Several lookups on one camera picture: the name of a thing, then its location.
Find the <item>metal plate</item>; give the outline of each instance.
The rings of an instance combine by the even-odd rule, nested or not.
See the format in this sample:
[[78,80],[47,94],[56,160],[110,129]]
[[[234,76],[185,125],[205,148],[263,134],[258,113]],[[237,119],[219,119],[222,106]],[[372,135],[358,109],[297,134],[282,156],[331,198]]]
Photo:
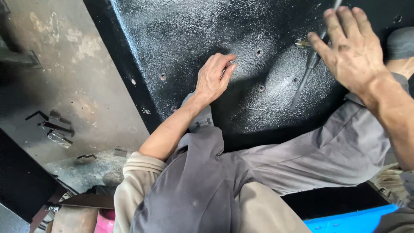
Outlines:
[[[333,1],[84,2],[150,133],[194,91],[198,70],[216,52],[238,56],[228,90],[212,103],[226,151],[282,143],[311,131],[347,92],[320,63],[296,109],[289,110],[298,88],[294,79],[304,73],[308,54],[294,42],[318,30]],[[363,8],[383,43],[393,30],[414,22],[410,0],[343,5]],[[394,23],[397,15],[402,20]]]

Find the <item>leg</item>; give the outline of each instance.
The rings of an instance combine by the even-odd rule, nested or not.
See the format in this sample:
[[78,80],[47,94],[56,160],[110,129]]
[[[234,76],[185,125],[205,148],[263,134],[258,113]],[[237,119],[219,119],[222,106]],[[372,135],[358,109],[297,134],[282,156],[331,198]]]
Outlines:
[[[394,77],[407,86],[401,75]],[[312,132],[280,145],[231,154],[251,166],[254,180],[280,195],[362,183],[381,169],[390,142],[361,101],[352,94],[347,98],[324,126]]]

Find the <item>forearm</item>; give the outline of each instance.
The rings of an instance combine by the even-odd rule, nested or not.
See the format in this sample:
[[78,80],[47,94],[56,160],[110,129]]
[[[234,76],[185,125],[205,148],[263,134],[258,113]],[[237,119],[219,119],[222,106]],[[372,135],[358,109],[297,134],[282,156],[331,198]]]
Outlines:
[[414,170],[414,100],[390,73],[372,80],[358,95],[390,137],[403,170]]
[[165,120],[144,142],[139,151],[162,161],[175,150],[191,121],[206,107],[197,96],[191,96],[185,104]]

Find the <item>left hand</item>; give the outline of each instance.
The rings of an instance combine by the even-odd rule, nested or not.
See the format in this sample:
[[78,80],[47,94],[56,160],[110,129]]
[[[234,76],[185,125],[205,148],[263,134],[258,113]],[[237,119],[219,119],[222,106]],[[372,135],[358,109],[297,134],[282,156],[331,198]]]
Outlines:
[[235,59],[234,54],[216,53],[212,55],[198,72],[194,97],[206,106],[220,97],[227,89],[233,71],[237,66],[237,64],[230,64],[230,61]]

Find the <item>sock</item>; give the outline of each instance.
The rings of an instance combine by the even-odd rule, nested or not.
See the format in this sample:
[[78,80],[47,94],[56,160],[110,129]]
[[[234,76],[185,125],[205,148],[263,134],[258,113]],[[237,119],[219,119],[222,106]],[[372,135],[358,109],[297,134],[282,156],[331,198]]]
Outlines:
[[[187,100],[194,94],[190,93],[187,95],[187,97],[184,99],[183,104],[187,102]],[[213,124],[213,116],[211,114],[211,106],[207,105],[190,123],[188,129],[191,133],[197,133],[200,129],[204,127],[210,127],[214,126]]]

